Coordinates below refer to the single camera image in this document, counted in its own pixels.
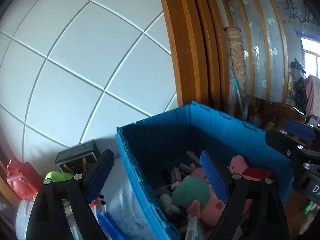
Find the wooden door frame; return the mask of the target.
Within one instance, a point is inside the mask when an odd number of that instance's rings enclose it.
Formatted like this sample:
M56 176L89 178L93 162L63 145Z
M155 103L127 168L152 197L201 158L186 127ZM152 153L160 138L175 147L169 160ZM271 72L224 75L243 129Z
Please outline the wooden door frame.
M227 111L227 41L216 0L161 0L177 103L193 100Z

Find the pink pig plush red dress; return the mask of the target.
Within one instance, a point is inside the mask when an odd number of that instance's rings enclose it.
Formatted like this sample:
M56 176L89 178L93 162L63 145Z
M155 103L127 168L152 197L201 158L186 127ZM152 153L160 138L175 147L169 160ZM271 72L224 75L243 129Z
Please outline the pink pig plush red dress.
M253 181L262 181L265 178L270 178L272 174L269 170L249 167L241 155L236 155L231 159L229 170L232 173L242 175L247 180Z

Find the green frog plush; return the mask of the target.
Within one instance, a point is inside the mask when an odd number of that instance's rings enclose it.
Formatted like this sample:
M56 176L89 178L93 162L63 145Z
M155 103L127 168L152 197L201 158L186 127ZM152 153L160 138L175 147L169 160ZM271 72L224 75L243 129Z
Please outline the green frog plush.
M46 179L51 179L53 182L66 181L72 178L72 174L68 172L51 171L46 175Z

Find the teal pink plush in crate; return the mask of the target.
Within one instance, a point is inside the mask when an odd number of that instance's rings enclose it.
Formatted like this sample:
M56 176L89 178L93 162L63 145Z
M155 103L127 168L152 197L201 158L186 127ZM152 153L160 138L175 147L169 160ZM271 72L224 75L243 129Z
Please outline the teal pink plush in crate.
M172 194L159 197L167 215L181 214L184 209L189 217L196 217L208 226L216 226L225 208L211 185L199 177L188 176L177 181Z

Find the blue plastic crate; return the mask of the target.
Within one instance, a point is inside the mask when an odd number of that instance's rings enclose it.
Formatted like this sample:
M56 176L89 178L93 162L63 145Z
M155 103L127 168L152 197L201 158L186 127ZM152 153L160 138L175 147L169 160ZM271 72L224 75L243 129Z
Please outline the blue plastic crate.
M265 132L197 102L118 128L117 146L138 203L157 239L181 239L155 195L169 173L189 164L188 151L215 154L229 165L235 155L253 168L269 170L282 203L292 191L293 170L285 156L265 142Z

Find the rolled patterned mat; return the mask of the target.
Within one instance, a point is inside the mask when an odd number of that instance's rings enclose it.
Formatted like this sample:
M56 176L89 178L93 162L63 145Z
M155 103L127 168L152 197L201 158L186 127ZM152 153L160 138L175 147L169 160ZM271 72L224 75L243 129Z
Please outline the rolled patterned mat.
M227 40L229 94L227 109L230 115L242 118L246 101L246 64L241 29L223 29Z

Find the black gift box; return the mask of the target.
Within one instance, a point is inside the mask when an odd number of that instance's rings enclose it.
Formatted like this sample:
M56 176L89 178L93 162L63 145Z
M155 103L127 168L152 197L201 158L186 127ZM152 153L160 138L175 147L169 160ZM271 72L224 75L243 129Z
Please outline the black gift box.
M59 152L55 165L61 172L84 173L89 165L95 163L101 153L94 140L69 147Z

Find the red Rilakkuma case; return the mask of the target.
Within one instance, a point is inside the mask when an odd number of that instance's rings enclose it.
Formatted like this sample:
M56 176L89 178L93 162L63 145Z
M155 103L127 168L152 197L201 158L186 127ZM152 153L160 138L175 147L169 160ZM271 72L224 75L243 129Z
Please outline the red Rilakkuma case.
M8 185L22 200L32 200L37 195L43 179L29 162L12 158L6 171Z

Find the striped grey cloth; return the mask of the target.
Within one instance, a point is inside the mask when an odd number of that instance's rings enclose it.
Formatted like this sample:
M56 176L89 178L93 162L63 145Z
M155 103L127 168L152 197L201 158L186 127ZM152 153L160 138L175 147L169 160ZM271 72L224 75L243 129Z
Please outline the striped grey cloth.
M112 159L100 201L95 207L85 202L80 183L87 177L76 174L70 180L46 178L35 200L21 201L16 216L18 239L154 239L154 235L133 192L120 158Z

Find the pink pig plush orange dress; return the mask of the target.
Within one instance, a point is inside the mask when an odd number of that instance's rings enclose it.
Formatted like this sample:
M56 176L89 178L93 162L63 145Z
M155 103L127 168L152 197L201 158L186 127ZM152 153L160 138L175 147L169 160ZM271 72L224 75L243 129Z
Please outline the pink pig plush orange dress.
M106 202L104 201L104 195L100 194L97 199L91 201L91 203L89 204L90 207L94 207L94 206L97 206L97 205L105 205Z

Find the blue feather duster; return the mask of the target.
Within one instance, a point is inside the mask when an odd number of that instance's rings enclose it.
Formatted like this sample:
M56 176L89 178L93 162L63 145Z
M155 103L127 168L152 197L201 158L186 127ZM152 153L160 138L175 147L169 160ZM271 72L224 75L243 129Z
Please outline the blue feather duster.
M97 213L98 222L103 232L112 240L128 240L128 236L117 226L110 213Z

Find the red white blue medicine box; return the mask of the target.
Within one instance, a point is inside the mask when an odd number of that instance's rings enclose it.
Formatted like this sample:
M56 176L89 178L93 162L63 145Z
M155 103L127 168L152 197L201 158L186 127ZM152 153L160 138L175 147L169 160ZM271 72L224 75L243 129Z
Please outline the red white blue medicine box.
M203 228L197 217L188 220L185 240L204 240Z

